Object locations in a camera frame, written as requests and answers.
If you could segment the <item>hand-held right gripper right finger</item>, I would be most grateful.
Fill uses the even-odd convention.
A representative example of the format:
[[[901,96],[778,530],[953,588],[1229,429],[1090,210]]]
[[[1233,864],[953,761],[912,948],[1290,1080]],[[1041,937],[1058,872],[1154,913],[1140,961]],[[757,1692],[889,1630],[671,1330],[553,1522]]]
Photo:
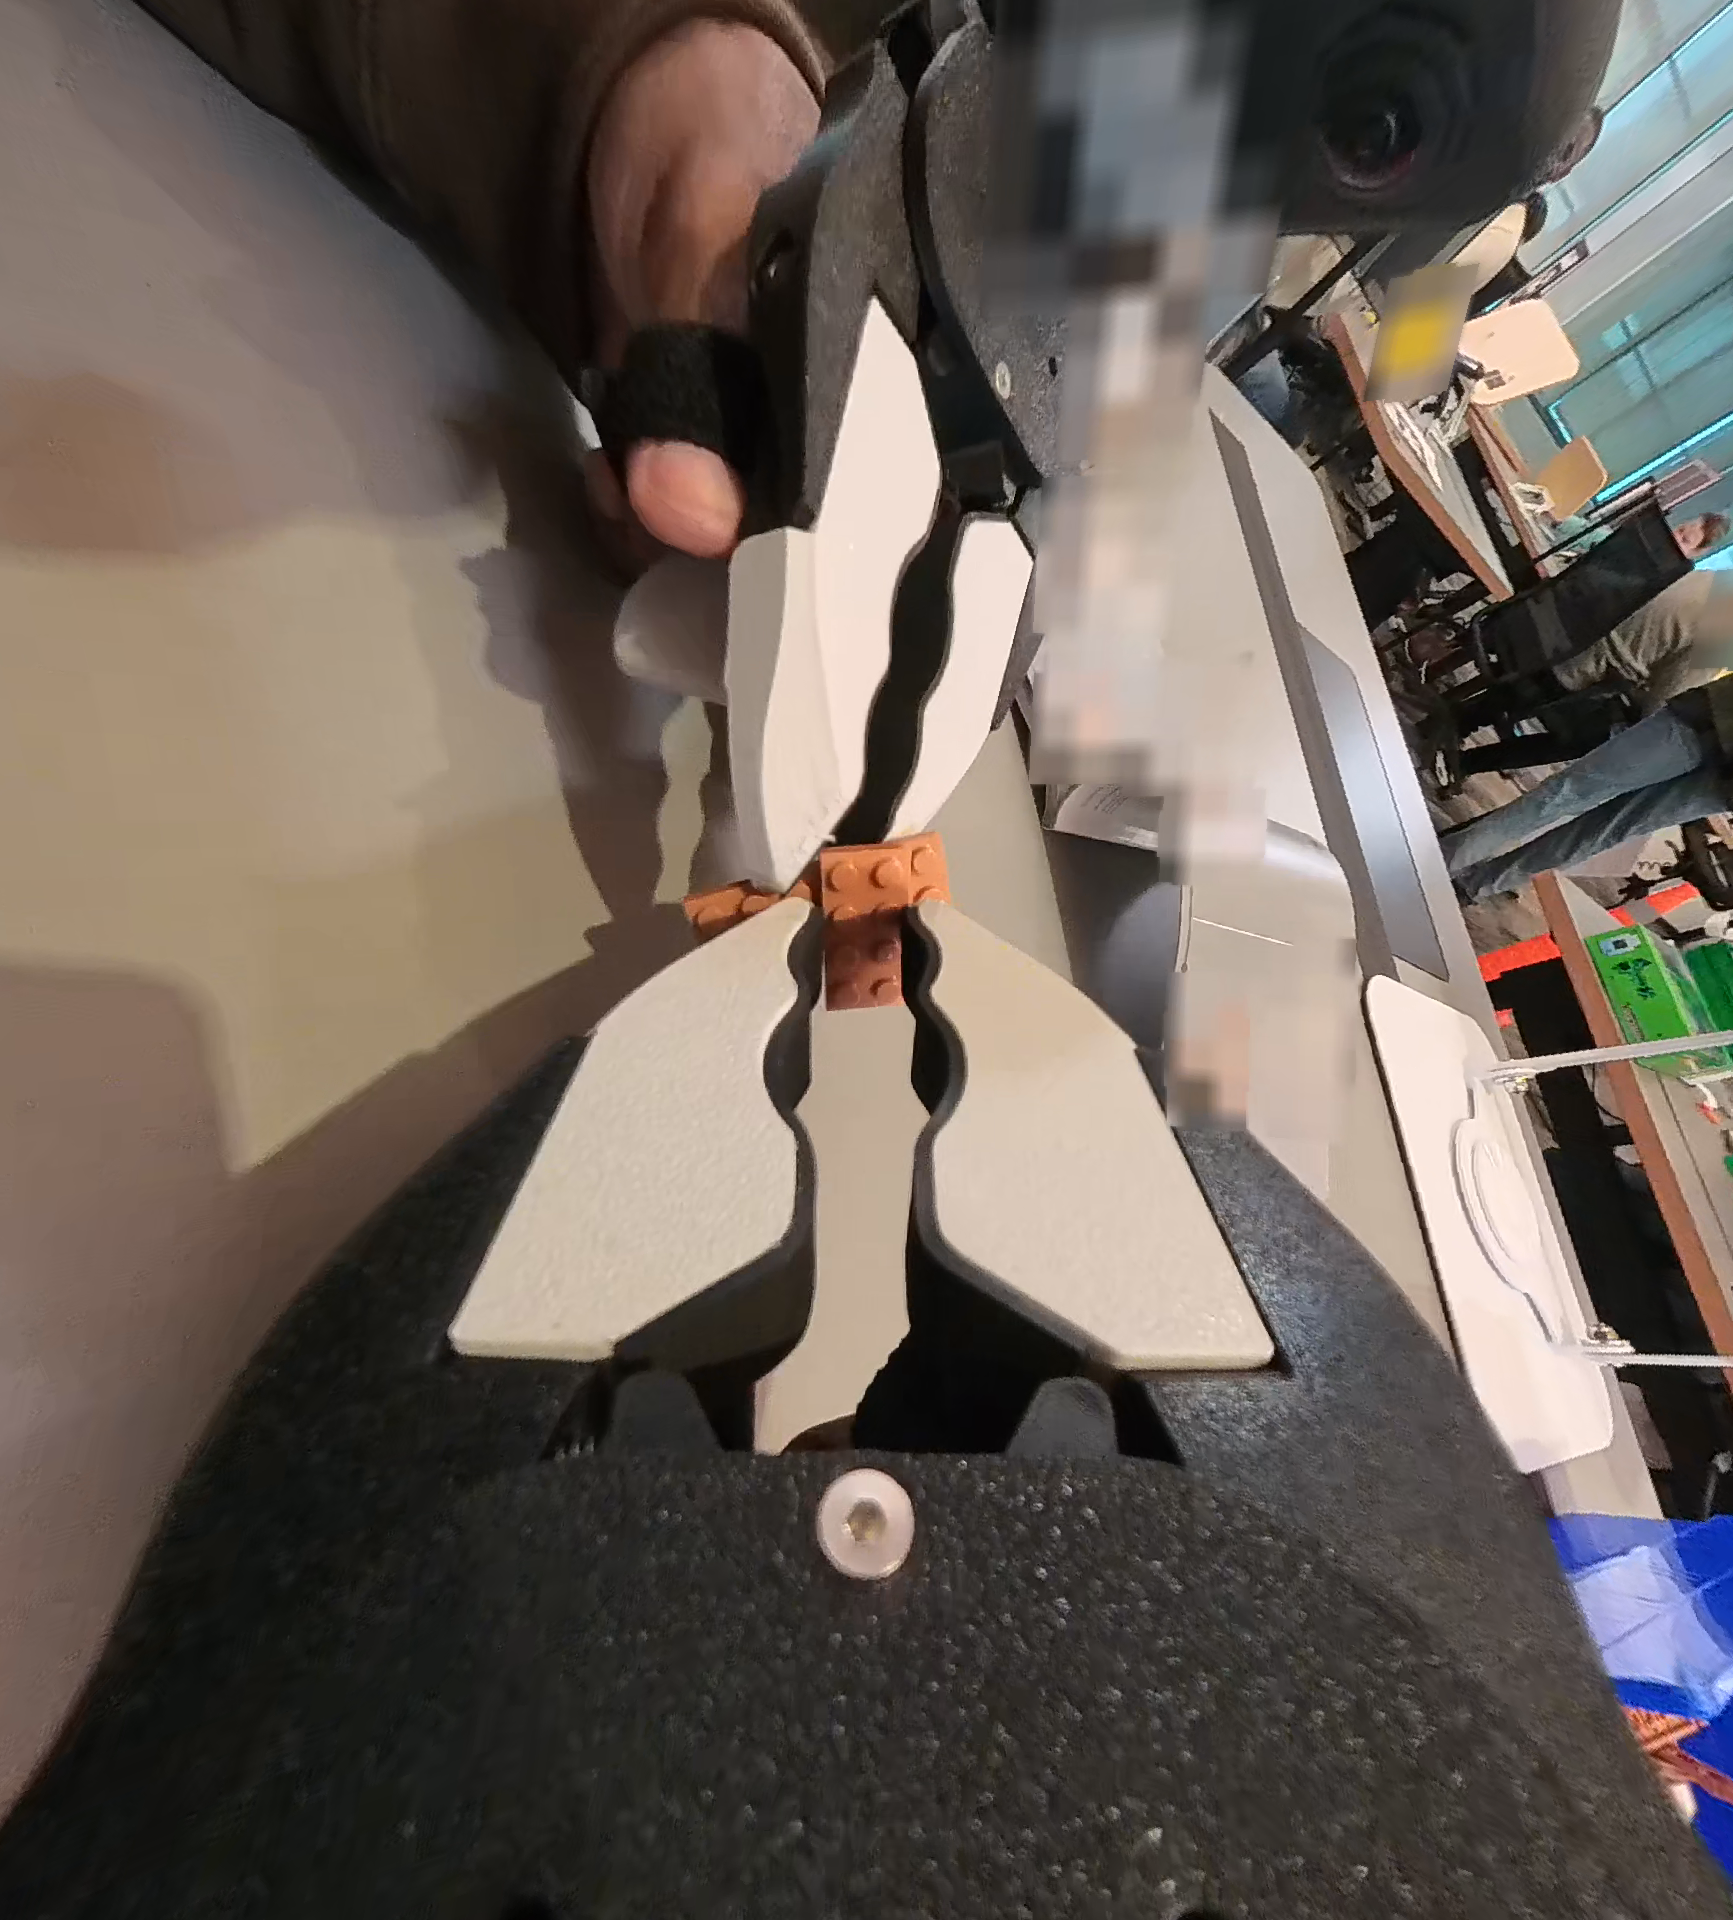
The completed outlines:
[[[942,900],[910,918],[942,1056],[917,1164],[926,1245],[1119,1374],[1243,1374],[1275,1345],[1131,1036]]]

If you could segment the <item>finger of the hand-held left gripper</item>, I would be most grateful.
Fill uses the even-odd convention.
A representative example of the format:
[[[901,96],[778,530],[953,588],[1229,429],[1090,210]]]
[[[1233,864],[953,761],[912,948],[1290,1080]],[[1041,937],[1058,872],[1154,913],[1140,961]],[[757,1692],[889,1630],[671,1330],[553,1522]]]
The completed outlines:
[[[744,539],[728,571],[734,826],[761,891],[790,888],[860,796],[897,591],[938,497],[919,365],[868,301],[821,511]]]
[[[929,830],[975,767],[1003,706],[1032,554],[1018,527],[989,512],[965,514],[940,569],[923,591],[915,742],[894,754],[884,838]]]

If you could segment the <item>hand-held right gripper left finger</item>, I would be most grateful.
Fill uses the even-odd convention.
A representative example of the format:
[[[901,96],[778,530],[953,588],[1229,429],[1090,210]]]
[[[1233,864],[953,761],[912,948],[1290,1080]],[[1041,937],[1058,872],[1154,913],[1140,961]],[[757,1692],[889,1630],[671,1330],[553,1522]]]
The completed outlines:
[[[689,951],[591,1032],[449,1329],[469,1359],[768,1364],[811,1311],[813,906]]]

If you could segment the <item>grey instruction booklet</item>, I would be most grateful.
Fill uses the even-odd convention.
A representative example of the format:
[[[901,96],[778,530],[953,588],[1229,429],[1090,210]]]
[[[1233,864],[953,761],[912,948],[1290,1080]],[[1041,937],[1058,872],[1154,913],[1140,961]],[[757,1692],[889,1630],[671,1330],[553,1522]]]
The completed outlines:
[[[1178,870],[1167,807],[1097,782],[1052,784],[1044,830],[1073,979],[1157,1065],[1176,1118],[1245,1129],[1321,1188],[1360,994],[1335,857],[1263,821]]]

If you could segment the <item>brown long plate brick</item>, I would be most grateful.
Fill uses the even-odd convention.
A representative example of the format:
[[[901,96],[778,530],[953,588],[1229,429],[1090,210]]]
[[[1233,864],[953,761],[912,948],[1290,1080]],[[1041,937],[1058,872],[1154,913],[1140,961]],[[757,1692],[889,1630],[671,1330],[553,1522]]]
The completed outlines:
[[[944,842],[929,830],[874,844],[831,844],[785,891],[723,882],[689,895],[683,909],[693,933],[710,941],[782,900],[811,903],[837,923],[864,923],[948,897]]]

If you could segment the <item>brown short plate brick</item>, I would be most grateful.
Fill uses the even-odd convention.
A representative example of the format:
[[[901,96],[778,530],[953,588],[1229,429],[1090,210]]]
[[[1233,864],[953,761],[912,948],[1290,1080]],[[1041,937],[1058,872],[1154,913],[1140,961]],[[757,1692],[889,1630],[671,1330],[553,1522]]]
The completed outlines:
[[[825,1007],[864,1013],[905,1003],[898,918],[825,925]]]

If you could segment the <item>pile of brown toy bricks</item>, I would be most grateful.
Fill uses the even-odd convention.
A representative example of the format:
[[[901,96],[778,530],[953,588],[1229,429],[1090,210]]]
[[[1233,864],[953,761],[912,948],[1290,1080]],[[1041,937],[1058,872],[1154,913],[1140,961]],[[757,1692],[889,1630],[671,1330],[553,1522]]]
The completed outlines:
[[[1733,1777],[1690,1750],[1690,1743],[1709,1729],[1705,1721],[1630,1705],[1623,1714],[1669,1802],[1687,1825],[1697,1823],[1705,1802],[1733,1810]]]

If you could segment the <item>person's left forearm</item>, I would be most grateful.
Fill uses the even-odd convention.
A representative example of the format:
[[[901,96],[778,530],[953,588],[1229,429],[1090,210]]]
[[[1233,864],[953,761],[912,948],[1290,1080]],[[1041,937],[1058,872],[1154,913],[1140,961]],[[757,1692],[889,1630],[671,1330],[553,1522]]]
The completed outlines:
[[[585,169],[632,61],[696,23],[753,28],[825,91],[781,3],[146,3],[289,128],[388,188],[572,375],[592,354]]]

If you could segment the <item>wooden office desk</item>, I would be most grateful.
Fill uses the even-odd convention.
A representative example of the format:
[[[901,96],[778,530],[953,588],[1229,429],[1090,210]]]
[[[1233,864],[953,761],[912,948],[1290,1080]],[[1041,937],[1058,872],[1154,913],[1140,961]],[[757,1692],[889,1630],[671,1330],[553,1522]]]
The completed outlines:
[[[1516,1015],[1526,1048],[1564,1054],[1626,1044],[1592,937],[1626,937],[1632,929],[1564,876],[1539,876],[1536,900],[1558,961],[1532,972],[1546,1003],[1528,1003]],[[1564,1098],[1581,1120],[1600,1125],[1602,1108],[1621,1120],[1661,1212],[1695,1326],[1712,1348],[1733,1359],[1733,1093],[1715,1080],[1687,1083],[1628,1061],[1547,1073],[1543,1091],[1558,1129],[1571,1125]],[[1733,1371],[1726,1382],[1733,1406]]]

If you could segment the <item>grey desk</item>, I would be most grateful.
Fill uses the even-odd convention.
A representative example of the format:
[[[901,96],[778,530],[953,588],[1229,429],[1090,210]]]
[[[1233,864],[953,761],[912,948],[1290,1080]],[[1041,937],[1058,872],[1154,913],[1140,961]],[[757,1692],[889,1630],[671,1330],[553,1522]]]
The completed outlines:
[[[1290,1362],[1132,1453],[571,1453],[446,1320],[656,862],[551,388],[172,32],[0,4],[0,1916],[1672,1916],[1440,1343],[1181,1142]]]

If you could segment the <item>person's left hand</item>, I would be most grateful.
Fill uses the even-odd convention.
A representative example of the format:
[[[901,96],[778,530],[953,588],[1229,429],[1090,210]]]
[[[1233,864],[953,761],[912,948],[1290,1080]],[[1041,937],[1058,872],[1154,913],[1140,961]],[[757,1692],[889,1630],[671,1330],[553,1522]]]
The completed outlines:
[[[811,145],[821,104],[755,26],[694,19],[613,86],[588,156],[591,365],[615,371],[654,325],[744,332],[749,228]],[[637,445],[616,471],[588,456],[591,509],[635,579],[667,552],[724,559],[742,517],[732,469],[693,445]]]

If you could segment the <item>black office chair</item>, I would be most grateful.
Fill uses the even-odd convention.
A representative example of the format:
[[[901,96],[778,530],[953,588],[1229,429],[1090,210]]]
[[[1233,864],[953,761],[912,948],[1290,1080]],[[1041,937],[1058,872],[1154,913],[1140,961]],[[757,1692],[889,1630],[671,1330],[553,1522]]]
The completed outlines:
[[[1478,679],[1463,694],[1474,723],[1513,724],[1574,698],[1574,681],[1598,684],[1608,671],[1587,656],[1693,573],[1677,529],[1636,517],[1551,580],[1483,615],[1469,631]]]

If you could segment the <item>green box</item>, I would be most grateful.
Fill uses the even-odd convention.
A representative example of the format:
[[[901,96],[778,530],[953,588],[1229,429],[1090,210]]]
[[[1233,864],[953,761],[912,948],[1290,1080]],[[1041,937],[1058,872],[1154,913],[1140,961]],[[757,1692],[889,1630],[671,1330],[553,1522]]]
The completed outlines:
[[[1728,1032],[1709,1008],[1679,948],[1650,925],[1616,925],[1583,935],[1621,1044],[1664,1044]]]

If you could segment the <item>small wooden panel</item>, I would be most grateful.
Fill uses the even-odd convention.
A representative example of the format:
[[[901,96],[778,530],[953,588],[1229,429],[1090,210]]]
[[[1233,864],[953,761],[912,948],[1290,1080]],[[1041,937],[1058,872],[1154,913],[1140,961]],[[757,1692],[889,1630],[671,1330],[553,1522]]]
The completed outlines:
[[[1458,365],[1479,404],[1502,407],[1578,378],[1581,357],[1546,299],[1510,301],[1462,330]]]

